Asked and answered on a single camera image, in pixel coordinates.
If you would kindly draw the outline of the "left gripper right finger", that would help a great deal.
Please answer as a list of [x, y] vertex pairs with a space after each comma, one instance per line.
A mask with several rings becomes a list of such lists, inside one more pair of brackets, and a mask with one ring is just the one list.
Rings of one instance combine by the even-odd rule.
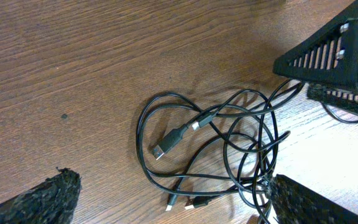
[[357, 214], [285, 175], [269, 180], [267, 196], [279, 223], [358, 224]]

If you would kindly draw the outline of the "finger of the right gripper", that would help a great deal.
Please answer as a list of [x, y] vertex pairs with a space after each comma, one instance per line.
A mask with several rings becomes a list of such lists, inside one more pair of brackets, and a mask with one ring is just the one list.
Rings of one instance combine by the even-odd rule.
[[358, 0], [277, 58], [273, 73], [358, 92]]
[[307, 97], [311, 100], [320, 102], [330, 116], [338, 121], [341, 119], [334, 114], [328, 106], [358, 116], [358, 95], [355, 93], [347, 93], [344, 90], [334, 90], [322, 85], [310, 84], [307, 91]]

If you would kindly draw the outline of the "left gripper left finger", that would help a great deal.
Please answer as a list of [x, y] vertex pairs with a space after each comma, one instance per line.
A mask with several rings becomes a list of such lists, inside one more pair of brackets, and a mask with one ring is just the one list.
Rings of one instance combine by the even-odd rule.
[[80, 191], [80, 174], [59, 169], [59, 174], [0, 203], [0, 223], [71, 223]]

